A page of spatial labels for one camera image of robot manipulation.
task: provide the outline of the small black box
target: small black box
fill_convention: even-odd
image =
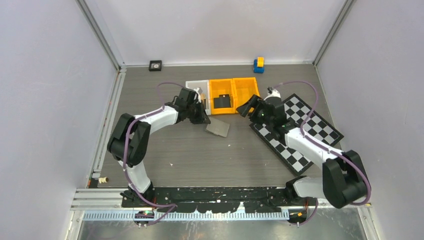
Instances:
[[[153,60],[150,61],[148,65],[148,70],[150,72],[159,72],[162,70],[162,60]]]

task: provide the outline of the yellow container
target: yellow container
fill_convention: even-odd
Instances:
[[[232,82],[235,94],[237,95],[237,99],[235,101],[236,108],[249,101],[254,94],[260,96],[256,77],[233,78]]]
[[[233,80],[231,78],[210,79],[209,93],[210,93],[210,112],[212,115],[236,113],[237,94],[234,90]],[[229,96],[229,107],[216,108],[215,103],[217,99],[221,98],[221,100],[226,100],[225,98],[227,98],[227,96]]]

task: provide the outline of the blue and yellow toy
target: blue and yellow toy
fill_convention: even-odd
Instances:
[[[253,61],[253,72],[255,74],[263,74],[265,71],[264,58],[258,57]]]

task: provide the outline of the checkerboard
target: checkerboard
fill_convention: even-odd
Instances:
[[[282,102],[284,103],[284,110],[287,118],[294,120],[299,125],[303,120],[305,120],[311,110],[311,107],[296,94],[289,96]],[[294,175],[300,176],[313,165],[313,163],[309,159],[305,158],[300,152],[286,147],[280,141],[275,140],[271,135],[271,128],[267,125],[252,123],[250,124],[250,127],[268,145],[268,147],[277,154],[277,156],[287,165]],[[311,115],[311,119],[304,124],[303,129],[316,139],[330,146],[334,146],[344,137],[337,129],[335,129],[315,111]]]

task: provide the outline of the cable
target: cable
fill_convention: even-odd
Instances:
[[[139,116],[136,119],[134,119],[129,124],[128,129],[127,129],[126,134],[125,134],[125,145],[124,145],[124,150],[123,150],[122,168],[123,168],[123,172],[125,174],[126,180],[128,181],[128,184],[131,186],[131,188],[134,190],[134,192],[137,194],[137,196],[141,200],[143,200],[145,203],[149,204],[150,206],[157,207],[157,208],[169,208],[168,211],[166,211],[165,214],[163,214],[158,219],[156,219],[156,220],[154,220],[152,222],[149,222],[146,225],[146,227],[158,223],[161,219],[163,219],[167,214],[169,214],[177,206],[175,203],[160,205],[160,204],[156,204],[156,203],[150,202],[147,199],[145,199],[143,197],[143,195],[140,194],[139,191],[137,191],[136,186],[134,185],[133,181],[131,180],[131,178],[128,175],[128,172],[127,172],[128,145],[129,145],[129,140],[130,140],[130,135],[131,135],[131,129],[133,128],[134,124],[137,123],[138,121],[140,121],[142,119],[145,119],[145,118],[148,118],[148,117],[151,117],[151,116],[156,115],[158,113],[161,113],[165,109],[165,101],[164,101],[164,99],[163,99],[163,97],[161,95],[161,91],[159,91],[159,86],[164,85],[164,84],[172,84],[172,85],[177,85],[177,86],[179,86],[181,88],[184,88],[184,86],[182,86],[182,85],[180,85],[178,83],[175,83],[175,82],[162,82],[162,83],[159,83],[157,85],[157,87],[156,87],[156,91],[157,91],[157,94],[158,94],[158,96],[159,96],[159,98],[160,98],[160,100],[162,102],[162,107],[160,109],[156,110],[156,111],[153,111],[151,113],[147,113],[145,115]]]
[[[313,140],[311,137],[309,137],[304,130],[304,125],[305,123],[311,119],[311,115],[314,113],[315,109],[317,108],[318,105],[318,91],[317,89],[314,87],[314,85],[312,85],[311,83],[307,82],[307,81],[289,81],[289,82],[281,82],[279,84],[277,84],[276,86],[274,86],[274,88],[278,88],[281,85],[286,85],[286,84],[295,84],[295,83],[302,83],[302,84],[307,84],[309,85],[313,91],[315,92],[315,103],[313,104],[313,107],[311,108],[311,110],[309,111],[309,113],[307,114],[306,118],[302,121],[302,123],[300,124],[300,132],[302,133],[303,137],[306,138],[309,142],[311,142],[312,144],[314,144],[315,146],[319,147],[320,149],[329,152],[331,154],[336,155],[337,157],[341,158],[345,163],[347,163],[348,165],[350,165],[358,174],[359,176],[363,179],[363,182],[365,183],[366,186],[366,198],[361,201],[361,202],[352,202],[352,205],[364,205],[366,203],[368,203],[368,201],[371,198],[371,185],[370,185],[370,181],[368,180],[368,178],[365,176],[365,174],[349,159],[347,159],[345,156],[330,150],[328,148],[326,148],[324,145],[322,145],[321,143]],[[304,225],[305,223],[307,223],[317,212],[318,209],[318,199],[315,199],[315,209],[313,210],[312,214],[310,215],[310,217],[308,217],[304,222],[300,223],[299,226]]]

